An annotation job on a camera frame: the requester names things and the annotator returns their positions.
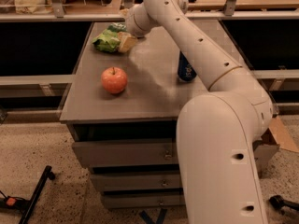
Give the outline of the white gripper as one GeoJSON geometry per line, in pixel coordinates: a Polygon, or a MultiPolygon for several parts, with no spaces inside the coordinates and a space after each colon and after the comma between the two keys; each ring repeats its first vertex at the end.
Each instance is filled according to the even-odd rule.
{"type": "Polygon", "coordinates": [[[137,42],[136,37],[144,37],[153,28],[159,27],[154,12],[156,6],[141,3],[131,7],[125,17],[125,25],[127,32],[119,32],[118,39],[120,45],[118,52],[125,53],[129,51],[137,42]]]}

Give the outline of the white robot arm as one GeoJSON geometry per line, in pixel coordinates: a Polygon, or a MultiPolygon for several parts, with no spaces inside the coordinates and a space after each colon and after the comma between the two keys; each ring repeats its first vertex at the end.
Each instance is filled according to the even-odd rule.
{"type": "Polygon", "coordinates": [[[268,224],[253,144],[270,124],[271,98],[248,68],[186,17],[187,6],[188,0],[143,0],[125,22],[137,37],[162,26],[206,87],[177,122],[189,224],[268,224]]]}

